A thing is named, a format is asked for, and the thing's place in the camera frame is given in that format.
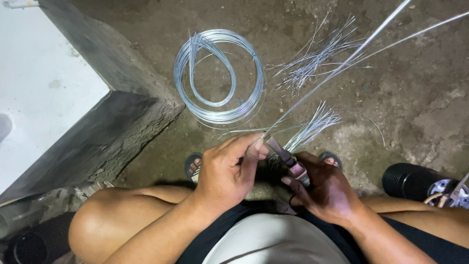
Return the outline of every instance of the concrete floor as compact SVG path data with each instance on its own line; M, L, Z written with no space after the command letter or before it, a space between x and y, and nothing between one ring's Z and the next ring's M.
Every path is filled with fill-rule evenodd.
M157 72L174 87L173 64L191 32L228 29L249 40L264 64L290 59L311 37L317 19L332 6L328 25L348 14L357 17L356 38L369 36L400 0L75 0L85 14L110 24L134 44ZM469 10L466 0L413 2L370 45L369 51L385 47L419 29ZM338 109L359 111L376 122L340 111L342 123L324 130L305 150L319 154L335 152L344 173L360 195L382 194L381 176L397 162L428 166L460 179L469 171L469 18L440 27L384 51L363 65L373 69L349 70L329 81L295 111L295 122L309 118L321 100ZM237 81L247 98L256 74L248 54L230 45L237 55ZM350 55L340 54L334 61ZM266 71L267 79L274 71ZM298 98L281 98L273 91L279 79L266 86L259 114L242 128L274 123L280 109L289 109ZM221 100L230 86L226 68L209 57L196 68L196 85L203 96ZM307 83L301 95L312 89ZM178 119L127 166L114 182L118 186L143 187L158 181L184 180L183 162L188 154L202 152L220 141L219 131L201 125L186 109ZM278 139L286 143L289 135ZM272 188L258 184L251 197L270 198Z

